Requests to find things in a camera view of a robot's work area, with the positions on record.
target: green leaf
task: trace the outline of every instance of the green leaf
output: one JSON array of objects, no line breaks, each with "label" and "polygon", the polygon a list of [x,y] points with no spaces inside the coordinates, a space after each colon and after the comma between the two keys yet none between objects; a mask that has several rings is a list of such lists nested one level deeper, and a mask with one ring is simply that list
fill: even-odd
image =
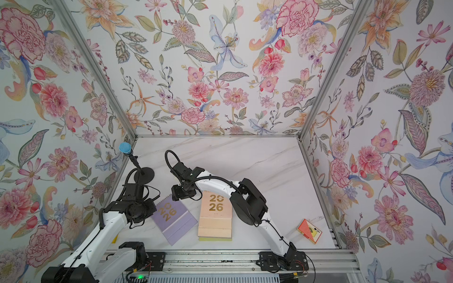
[{"label": "green leaf", "polygon": [[409,54],[409,56],[407,57],[406,64],[404,65],[404,69],[407,69],[407,67],[409,67],[410,65],[412,65],[412,63],[415,62],[415,60],[419,56],[419,52],[422,49],[423,45],[424,43],[420,44]]},{"label": "green leaf", "polygon": [[384,77],[388,78],[388,79],[393,79],[397,76],[399,76],[399,74],[401,74],[404,70],[403,69],[393,69],[390,71],[390,73],[386,74]]},{"label": "green leaf", "polygon": [[170,50],[170,49],[172,49],[174,47],[178,47],[178,46],[181,46],[181,45],[182,45],[182,43],[176,37],[172,37],[165,44],[164,51]]},{"label": "green leaf", "polygon": [[362,237],[359,237],[359,244],[363,252],[365,252],[365,242],[363,241]]},{"label": "green leaf", "polygon": [[247,111],[247,107],[244,107],[239,111],[239,117],[245,116]]},{"label": "green leaf", "polygon": [[207,6],[206,4],[204,3],[195,3],[193,4],[193,6],[197,9],[197,10],[203,10],[203,9],[207,9]]},{"label": "green leaf", "polygon": [[46,14],[46,7],[39,5],[39,4],[36,4],[35,6],[33,6],[33,8],[31,9],[31,12],[30,12],[30,16],[32,16],[35,19],[42,18],[42,17],[44,17],[45,14]]},{"label": "green leaf", "polygon": [[401,65],[406,59],[407,46],[406,42],[398,39],[396,42],[395,50],[393,51],[393,63],[395,65]]},{"label": "green leaf", "polygon": [[386,246],[391,245],[384,237],[381,235],[373,235],[371,236],[370,240],[378,247],[384,248]]},{"label": "green leaf", "polygon": [[83,175],[88,175],[88,166],[80,159],[80,172]]},{"label": "green leaf", "polygon": [[193,14],[186,14],[186,18],[187,20],[192,23],[192,24],[196,24],[197,26],[200,26],[198,24],[198,21],[197,21],[197,18],[193,15]]},{"label": "green leaf", "polygon": [[339,5],[341,5],[341,3],[338,0],[327,0],[322,3],[319,3],[319,7],[323,10],[337,8]]},{"label": "green leaf", "polygon": [[154,27],[153,22],[145,16],[135,16],[135,18],[139,21],[140,25],[147,31],[153,32],[156,30]]},{"label": "green leaf", "polygon": [[162,39],[162,32],[159,31],[158,33],[155,33],[153,44],[159,42],[161,39]]}]

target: orange lily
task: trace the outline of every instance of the orange lily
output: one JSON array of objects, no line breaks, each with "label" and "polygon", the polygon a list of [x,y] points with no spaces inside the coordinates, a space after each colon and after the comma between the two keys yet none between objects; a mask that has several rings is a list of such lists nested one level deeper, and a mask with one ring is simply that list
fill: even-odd
[{"label": "orange lily", "polygon": [[141,105],[142,105],[142,108],[144,109],[143,115],[142,115],[142,117],[143,117],[143,116],[145,115],[145,113],[146,113],[146,104],[145,104],[145,102],[150,103],[150,104],[153,104],[153,105],[156,105],[156,106],[162,106],[162,105],[155,104],[154,102],[151,102],[151,101],[148,100],[148,99],[150,99],[150,98],[152,98],[152,97],[154,97],[154,96],[149,96],[149,97],[145,97],[145,98],[144,98],[144,97],[143,97],[143,93],[142,93],[142,91],[141,91],[141,88],[140,88],[139,84],[137,84],[137,86],[138,86],[138,88],[139,88],[139,95],[140,95],[140,98],[137,99],[137,100],[134,100],[134,101],[132,101],[132,102],[130,103],[129,110],[132,108],[132,105],[133,105],[133,104],[135,104],[135,106],[138,106],[138,105],[141,104]]},{"label": "orange lily", "polygon": [[326,111],[321,111],[321,112],[318,113],[318,115],[321,115],[321,116],[324,118],[324,120],[322,120],[322,121],[320,122],[320,123],[323,123],[323,124],[322,124],[321,126],[319,126],[318,129],[319,129],[319,128],[322,128],[323,126],[325,126],[325,125],[327,124],[327,122],[329,122],[329,124],[330,124],[330,132],[331,132],[332,135],[333,135],[333,130],[332,130],[332,120],[335,121],[335,122],[336,122],[337,120],[335,120],[335,119],[332,117],[332,114],[333,114],[333,113],[335,112],[335,110],[337,109],[338,104],[340,103],[340,100],[341,100],[341,97],[340,97],[340,99],[338,99],[337,105],[335,105],[335,108],[334,108],[330,113],[327,113]]}]

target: red berry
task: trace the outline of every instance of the red berry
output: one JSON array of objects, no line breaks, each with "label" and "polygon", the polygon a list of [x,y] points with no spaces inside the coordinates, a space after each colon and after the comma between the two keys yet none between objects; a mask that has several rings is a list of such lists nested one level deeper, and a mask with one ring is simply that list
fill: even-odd
[{"label": "red berry", "polygon": [[41,91],[41,84],[40,83],[35,83],[31,86],[31,90],[34,92],[34,93],[39,93]]},{"label": "red berry", "polygon": [[366,178],[366,173],[365,173],[365,171],[360,170],[360,176],[361,176],[362,178],[365,179],[365,178]]},{"label": "red berry", "polygon": [[440,270],[446,270],[447,269],[447,267],[443,263],[441,263],[439,261],[436,263],[436,266]]}]

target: white marble surface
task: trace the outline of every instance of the white marble surface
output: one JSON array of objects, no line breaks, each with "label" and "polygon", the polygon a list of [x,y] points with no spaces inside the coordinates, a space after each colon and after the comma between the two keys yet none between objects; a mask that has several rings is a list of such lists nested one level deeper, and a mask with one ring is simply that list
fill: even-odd
[{"label": "white marble surface", "polygon": [[[174,151],[189,168],[201,167],[229,180],[250,179],[266,198],[275,224],[298,249],[335,248],[296,138],[138,139],[134,154],[139,156],[142,167],[151,167],[155,171],[154,180],[149,185],[161,191],[161,198],[156,200],[156,204],[169,195],[171,187],[178,183],[165,163],[164,153],[167,149]],[[172,165],[176,163],[170,154],[169,160]],[[134,166],[129,161],[120,185],[132,168]],[[113,199],[118,197],[121,190],[122,186],[119,186]],[[155,196],[154,192],[151,189],[151,197]],[[201,202],[191,199],[182,202],[198,219]],[[295,231],[304,218],[323,232],[316,245]],[[117,249],[125,241],[144,242],[146,249],[269,249],[254,226],[243,223],[234,212],[232,221],[231,242],[200,242],[198,225],[195,225],[171,246],[149,218],[141,227],[123,229],[110,249]]]}]

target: black cable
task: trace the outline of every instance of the black cable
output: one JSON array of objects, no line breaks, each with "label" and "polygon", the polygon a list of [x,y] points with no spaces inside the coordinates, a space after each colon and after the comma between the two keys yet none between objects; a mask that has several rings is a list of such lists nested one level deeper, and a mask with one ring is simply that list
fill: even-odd
[{"label": "black cable", "polygon": [[74,263],[79,259],[79,256],[85,251],[85,249],[92,243],[92,241],[93,241],[94,239],[96,239],[96,237],[99,235],[99,232],[100,232],[100,231],[101,231],[101,230],[99,230],[99,231],[96,233],[96,235],[94,236],[94,238],[91,239],[91,241],[85,246],[85,248],[83,248],[83,250],[79,253],[79,255],[75,257],[74,261],[73,261],[73,262],[71,263],[71,265],[68,267],[66,273],[63,275],[63,277],[61,278],[61,280],[60,280],[59,283],[63,282],[64,278],[66,277],[66,275],[67,275],[67,273],[69,272],[69,270],[71,269],[71,267],[72,267],[72,266],[74,265]]},{"label": "black cable", "polygon": [[109,260],[109,256],[114,255],[114,254],[108,254],[106,257],[106,261]]}]

